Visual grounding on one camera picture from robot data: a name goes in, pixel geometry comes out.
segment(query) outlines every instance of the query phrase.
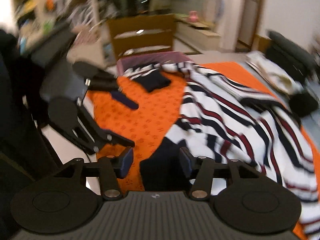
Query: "orange object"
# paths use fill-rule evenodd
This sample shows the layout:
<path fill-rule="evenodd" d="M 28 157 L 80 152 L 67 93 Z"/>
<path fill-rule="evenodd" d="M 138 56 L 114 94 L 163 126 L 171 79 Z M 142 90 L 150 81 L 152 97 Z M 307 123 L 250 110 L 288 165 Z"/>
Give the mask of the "orange object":
<path fill-rule="evenodd" d="M 48 11 L 54 10 L 54 0 L 46 0 L 45 5 L 46 5 Z"/>
<path fill-rule="evenodd" d="M 204 66 L 216 70 L 243 85 L 273 95 L 265 85 L 237 63 L 226 62 Z M 169 78 L 172 84 L 152 93 L 147 93 L 139 84 L 125 77 L 118 78 L 118 83 L 123 88 L 124 93 L 139 103 L 140 108 L 137 111 L 131 111 L 112 100 L 109 93 L 90 92 L 98 125 L 104 129 L 111 129 L 136 143 L 132 168 L 125 179 L 119 180 L 123 191 L 143 190 L 139 162 L 152 155 L 161 144 L 169 128 L 179 117 L 179 108 L 186 82 L 175 74 L 164 73 L 164 76 Z M 302 134 L 311 145 L 319 184 L 320 154 L 303 129 Z M 119 155 L 122 150 L 123 147 L 120 146 L 106 146 L 97 154 L 97 158 L 106 155 Z M 301 225 L 296 226 L 294 233 L 302 240 L 307 239 L 303 234 Z"/>
<path fill-rule="evenodd" d="M 188 21 L 191 23 L 196 23 L 199 21 L 198 12 L 197 11 L 190 11 Z"/>

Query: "black circular pad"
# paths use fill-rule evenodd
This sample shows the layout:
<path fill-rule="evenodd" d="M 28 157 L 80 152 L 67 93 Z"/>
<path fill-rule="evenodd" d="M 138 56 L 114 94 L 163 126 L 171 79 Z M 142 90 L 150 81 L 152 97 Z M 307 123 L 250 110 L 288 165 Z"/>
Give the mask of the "black circular pad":
<path fill-rule="evenodd" d="M 63 130 L 70 130 L 79 126 L 76 103 L 66 98 L 57 98 L 50 102 L 48 115 L 55 125 Z"/>
<path fill-rule="evenodd" d="M 59 234 L 88 222 L 99 206 L 98 196 L 73 179 L 50 177 L 16 194 L 11 213 L 28 231 Z"/>
<path fill-rule="evenodd" d="M 301 213 L 299 199 L 268 178 L 237 181 L 218 194 L 214 208 L 226 224 L 250 234 L 292 230 Z"/>

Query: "wooden headboard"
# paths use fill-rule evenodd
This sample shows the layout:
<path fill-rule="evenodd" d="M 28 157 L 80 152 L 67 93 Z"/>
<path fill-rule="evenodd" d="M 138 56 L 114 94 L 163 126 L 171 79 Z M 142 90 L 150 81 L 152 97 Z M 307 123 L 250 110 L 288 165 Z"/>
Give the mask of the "wooden headboard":
<path fill-rule="evenodd" d="M 176 23 L 173 14 L 126 17 L 109 20 L 109 31 L 116 60 L 126 57 L 124 53 L 131 49 L 150 46 L 166 46 L 165 49 L 134 52 L 128 56 L 163 52 L 173 50 L 173 36 L 176 32 Z M 158 33 L 148 33 L 146 30 L 160 30 Z M 133 32 L 134 36 L 120 38 L 123 33 Z"/>
<path fill-rule="evenodd" d="M 252 50 L 258 50 L 262 53 L 266 53 L 266 50 L 270 46 L 270 43 L 271 40 L 269 38 L 265 38 L 256 34 L 254 36 Z"/>

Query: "wooden furniture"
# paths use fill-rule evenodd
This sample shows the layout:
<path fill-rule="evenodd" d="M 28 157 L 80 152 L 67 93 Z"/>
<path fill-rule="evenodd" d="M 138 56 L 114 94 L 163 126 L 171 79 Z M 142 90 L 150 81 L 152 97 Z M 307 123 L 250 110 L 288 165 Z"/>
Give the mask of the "wooden furniture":
<path fill-rule="evenodd" d="M 184 22 L 185 24 L 188 24 L 190 25 L 191 27 L 194 27 L 194 28 L 197 28 L 197 29 L 203 29 L 203 30 L 210 30 L 212 27 L 214 27 L 213 25 L 210 26 L 202 21 L 200 22 L 195 22 L 195 23 L 192 23 L 192 22 L 189 22 L 188 21 L 188 17 L 185 17 L 185 16 L 181 16 L 179 14 L 175 14 L 175 18 L 178 22 Z"/>
<path fill-rule="evenodd" d="M 116 60 L 173 50 L 176 23 L 172 14 L 108 20 L 108 25 Z"/>
<path fill-rule="evenodd" d="M 190 43 L 202 50 L 217 50 L 221 36 L 210 29 L 195 29 L 189 23 L 178 22 L 177 35 L 186 43 Z"/>
<path fill-rule="evenodd" d="M 265 53 L 267 48 L 270 46 L 271 40 L 269 38 L 262 37 L 260 35 L 255 35 L 252 45 L 252 50 L 258 50 Z"/>

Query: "wooden bed frame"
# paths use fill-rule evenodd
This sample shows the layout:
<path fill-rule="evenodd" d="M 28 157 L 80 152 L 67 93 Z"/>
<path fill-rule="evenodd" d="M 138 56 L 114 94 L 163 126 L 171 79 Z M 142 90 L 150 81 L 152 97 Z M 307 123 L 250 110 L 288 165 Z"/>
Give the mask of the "wooden bed frame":
<path fill-rule="evenodd" d="M 126 17 L 117 20 L 109 20 L 108 25 L 116 60 L 127 56 L 173 50 L 173 36 L 176 32 L 176 23 L 173 14 Z M 117 35 L 127 32 L 137 32 L 139 30 L 161 30 L 161 32 L 153 34 L 142 33 L 141 35 L 117 38 Z M 132 53 L 124 56 L 124 53 L 130 49 L 151 46 L 167 46 L 168 48 Z"/>

